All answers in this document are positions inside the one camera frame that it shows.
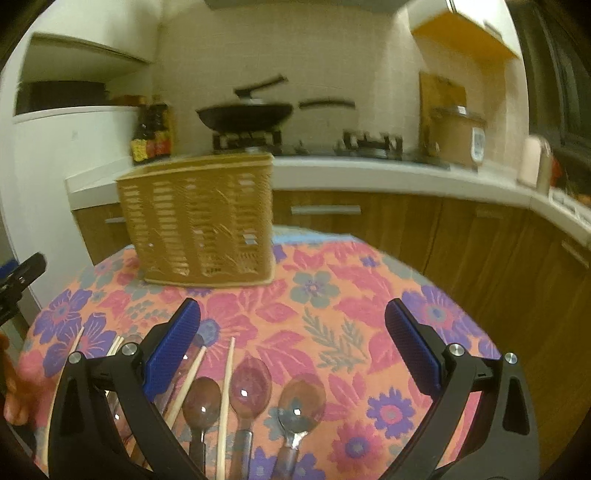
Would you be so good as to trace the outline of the person left hand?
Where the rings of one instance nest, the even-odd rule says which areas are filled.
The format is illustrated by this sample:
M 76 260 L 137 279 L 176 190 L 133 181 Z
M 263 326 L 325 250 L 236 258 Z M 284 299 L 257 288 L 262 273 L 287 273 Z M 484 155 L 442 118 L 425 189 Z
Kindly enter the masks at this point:
M 6 384 L 3 417 L 13 426 L 44 427 L 43 390 L 19 375 L 7 353 L 9 346 L 8 337 L 1 334 L 1 372 Z

